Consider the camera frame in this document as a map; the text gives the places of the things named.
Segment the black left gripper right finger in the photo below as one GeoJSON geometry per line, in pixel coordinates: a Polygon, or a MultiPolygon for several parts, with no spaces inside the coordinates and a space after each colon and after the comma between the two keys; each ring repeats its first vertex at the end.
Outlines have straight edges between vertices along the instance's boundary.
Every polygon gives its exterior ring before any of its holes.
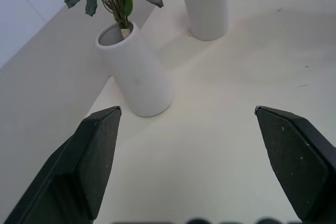
{"type": "Polygon", "coordinates": [[[335,221],[335,146],[307,119],[257,106],[268,158],[286,197],[303,222],[335,221]]]}

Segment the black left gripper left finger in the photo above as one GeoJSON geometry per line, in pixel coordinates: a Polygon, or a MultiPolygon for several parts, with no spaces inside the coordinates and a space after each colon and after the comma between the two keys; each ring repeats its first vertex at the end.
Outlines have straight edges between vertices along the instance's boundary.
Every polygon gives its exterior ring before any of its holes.
{"type": "Polygon", "coordinates": [[[109,181],[121,108],[83,119],[31,182],[5,223],[93,223],[109,181]]]}

